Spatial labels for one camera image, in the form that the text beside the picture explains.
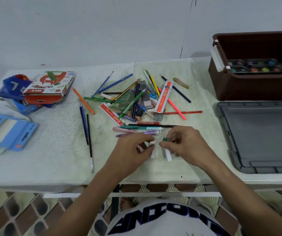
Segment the ruler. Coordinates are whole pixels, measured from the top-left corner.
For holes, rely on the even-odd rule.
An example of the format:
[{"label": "ruler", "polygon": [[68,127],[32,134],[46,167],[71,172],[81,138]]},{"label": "ruler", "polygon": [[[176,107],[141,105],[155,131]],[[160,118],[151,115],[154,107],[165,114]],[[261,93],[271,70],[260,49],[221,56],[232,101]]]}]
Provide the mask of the ruler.
[{"label": "ruler", "polygon": [[171,88],[173,87],[173,82],[166,80],[164,87],[162,89],[161,95],[159,97],[158,103],[155,107],[156,113],[163,113],[166,107],[168,96],[170,94]]},{"label": "ruler", "polygon": [[124,126],[124,125],[126,125],[125,122],[121,121],[113,111],[110,111],[110,110],[108,109],[108,106],[107,106],[106,103],[102,103],[101,105],[99,105],[99,107],[100,107],[101,110],[103,110],[103,112],[105,112],[105,113],[107,114],[107,116],[108,116],[113,122],[115,122],[118,126]]}]

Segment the plastic bin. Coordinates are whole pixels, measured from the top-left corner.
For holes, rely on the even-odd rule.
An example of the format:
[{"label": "plastic bin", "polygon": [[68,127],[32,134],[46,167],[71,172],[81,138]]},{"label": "plastic bin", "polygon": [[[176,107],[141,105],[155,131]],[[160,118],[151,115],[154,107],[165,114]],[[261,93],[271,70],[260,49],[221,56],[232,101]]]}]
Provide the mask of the plastic bin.
[{"label": "plastic bin", "polygon": [[282,63],[282,31],[213,36],[209,73],[220,101],[282,100],[282,74],[236,75],[229,59],[268,59]]}]

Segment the forearm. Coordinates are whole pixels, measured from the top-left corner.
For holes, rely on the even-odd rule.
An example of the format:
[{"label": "forearm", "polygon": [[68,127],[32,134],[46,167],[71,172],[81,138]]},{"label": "forearm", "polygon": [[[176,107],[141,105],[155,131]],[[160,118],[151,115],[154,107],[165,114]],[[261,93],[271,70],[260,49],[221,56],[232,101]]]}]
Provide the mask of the forearm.
[{"label": "forearm", "polygon": [[83,193],[65,211],[57,224],[49,229],[47,235],[85,235],[87,236],[103,202],[119,183],[116,176],[102,168]]},{"label": "forearm", "polygon": [[204,167],[247,235],[282,235],[282,217],[219,158]]}]

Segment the orange pencil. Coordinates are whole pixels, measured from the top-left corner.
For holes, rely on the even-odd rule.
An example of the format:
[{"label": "orange pencil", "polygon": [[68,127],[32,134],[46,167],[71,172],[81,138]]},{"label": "orange pencil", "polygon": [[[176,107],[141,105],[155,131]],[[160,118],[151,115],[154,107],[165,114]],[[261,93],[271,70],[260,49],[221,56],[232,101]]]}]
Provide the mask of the orange pencil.
[{"label": "orange pencil", "polygon": [[88,108],[88,110],[92,113],[95,114],[95,112],[91,109],[90,106],[88,106],[87,102],[85,102],[84,98],[82,98],[82,96],[79,94],[78,91],[76,91],[75,88],[73,88],[73,91],[76,93],[76,95],[80,98],[80,100],[82,101],[82,103],[84,103],[84,105]]}]

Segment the white wall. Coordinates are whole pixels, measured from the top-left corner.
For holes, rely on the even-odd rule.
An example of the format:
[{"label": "white wall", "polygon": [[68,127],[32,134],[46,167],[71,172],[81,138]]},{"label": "white wall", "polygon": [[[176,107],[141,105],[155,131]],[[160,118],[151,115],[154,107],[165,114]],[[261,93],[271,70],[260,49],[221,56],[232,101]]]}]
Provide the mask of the white wall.
[{"label": "white wall", "polygon": [[282,30],[282,0],[195,0],[181,58],[209,56],[217,33]]},{"label": "white wall", "polygon": [[180,57],[192,0],[0,0],[0,78],[9,69]]}]

